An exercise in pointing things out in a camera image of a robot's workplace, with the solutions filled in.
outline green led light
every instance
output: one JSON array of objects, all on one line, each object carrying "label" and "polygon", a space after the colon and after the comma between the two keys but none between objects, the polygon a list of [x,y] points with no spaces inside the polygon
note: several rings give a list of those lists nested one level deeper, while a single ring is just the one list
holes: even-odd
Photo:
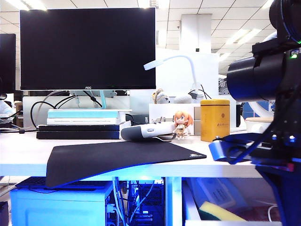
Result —
[{"label": "green led light", "polygon": [[297,57],[298,57],[298,55],[294,54],[294,55],[291,56],[291,59],[296,59]]}]

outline yellow tin can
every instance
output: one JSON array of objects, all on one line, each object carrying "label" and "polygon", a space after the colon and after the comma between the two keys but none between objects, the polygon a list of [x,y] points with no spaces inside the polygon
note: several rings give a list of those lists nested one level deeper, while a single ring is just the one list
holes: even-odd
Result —
[{"label": "yellow tin can", "polygon": [[201,140],[212,142],[216,136],[230,134],[230,101],[201,100]]}]

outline game controller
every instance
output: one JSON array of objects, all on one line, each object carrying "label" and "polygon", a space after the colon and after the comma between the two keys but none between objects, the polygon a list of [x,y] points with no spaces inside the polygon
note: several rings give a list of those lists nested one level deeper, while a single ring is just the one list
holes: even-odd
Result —
[{"label": "game controller", "polygon": [[138,126],[131,126],[121,130],[121,137],[124,140],[142,140],[160,135],[174,133],[175,125],[172,121],[161,123],[150,123]]}]

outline lamp arm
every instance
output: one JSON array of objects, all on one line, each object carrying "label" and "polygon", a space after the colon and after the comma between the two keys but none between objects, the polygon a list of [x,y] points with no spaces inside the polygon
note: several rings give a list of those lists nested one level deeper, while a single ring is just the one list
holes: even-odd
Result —
[{"label": "lamp arm", "polygon": [[197,79],[196,79],[196,75],[195,75],[194,65],[193,65],[193,61],[190,57],[185,56],[185,55],[176,55],[176,56],[171,56],[169,58],[166,58],[163,61],[167,61],[169,59],[177,58],[177,57],[184,57],[189,61],[190,67],[191,67],[191,72],[192,72],[192,77],[193,77],[193,81],[194,81],[194,86],[195,86],[196,92],[198,93],[198,86],[197,86]]}]

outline computer monitor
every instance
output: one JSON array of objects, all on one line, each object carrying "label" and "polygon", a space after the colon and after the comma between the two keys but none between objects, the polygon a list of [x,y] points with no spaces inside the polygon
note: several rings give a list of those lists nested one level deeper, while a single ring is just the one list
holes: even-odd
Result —
[{"label": "computer monitor", "polygon": [[16,34],[0,34],[0,95],[14,93],[15,89]]},{"label": "computer monitor", "polygon": [[155,8],[20,11],[22,90],[155,89]]}]

